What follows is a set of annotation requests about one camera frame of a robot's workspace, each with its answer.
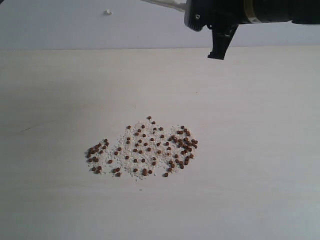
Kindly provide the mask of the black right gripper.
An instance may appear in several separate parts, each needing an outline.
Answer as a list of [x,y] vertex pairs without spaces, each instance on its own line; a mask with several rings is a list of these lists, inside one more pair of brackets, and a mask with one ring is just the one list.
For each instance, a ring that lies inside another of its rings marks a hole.
[[243,0],[188,0],[184,24],[199,32],[211,29],[212,50],[209,59],[224,60],[230,43],[241,24],[248,24]]

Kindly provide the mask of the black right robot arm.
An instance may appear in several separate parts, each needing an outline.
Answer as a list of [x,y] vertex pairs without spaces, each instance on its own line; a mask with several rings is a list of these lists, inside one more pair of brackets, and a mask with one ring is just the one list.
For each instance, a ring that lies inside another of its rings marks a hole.
[[240,25],[292,22],[317,26],[320,23],[318,0],[188,0],[184,24],[199,32],[212,33],[209,59],[223,60]]

